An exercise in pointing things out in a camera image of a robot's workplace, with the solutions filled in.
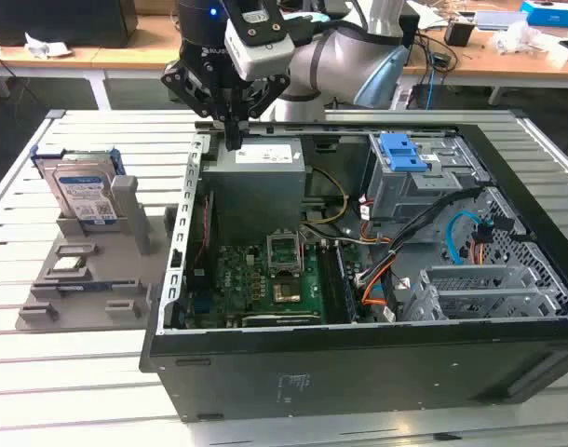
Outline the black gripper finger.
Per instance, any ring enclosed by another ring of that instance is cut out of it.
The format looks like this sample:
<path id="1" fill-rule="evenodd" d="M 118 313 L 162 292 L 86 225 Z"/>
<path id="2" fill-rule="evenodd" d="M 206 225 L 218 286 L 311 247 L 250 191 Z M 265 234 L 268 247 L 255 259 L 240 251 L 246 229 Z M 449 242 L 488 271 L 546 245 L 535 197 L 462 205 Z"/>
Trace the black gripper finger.
<path id="1" fill-rule="evenodd" d="M 200 72 L 187 67 L 183 61 L 172 61 L 161 76 L 162 84 L 201 117 L 211 117 L 214 127 L 223 131 L 228 150 L 236 149 L 236 120 L 217 68 L 202 62 Z"/>
<path id="2" fill-rule="evenodd" d="M 238 150 L 247 131 L 250 118 L 258 118 L 281 93 L 289 86 L 287 74 L 273 74 L 250 83 L 246 83 L 235 94 L 235 149 Z"/>

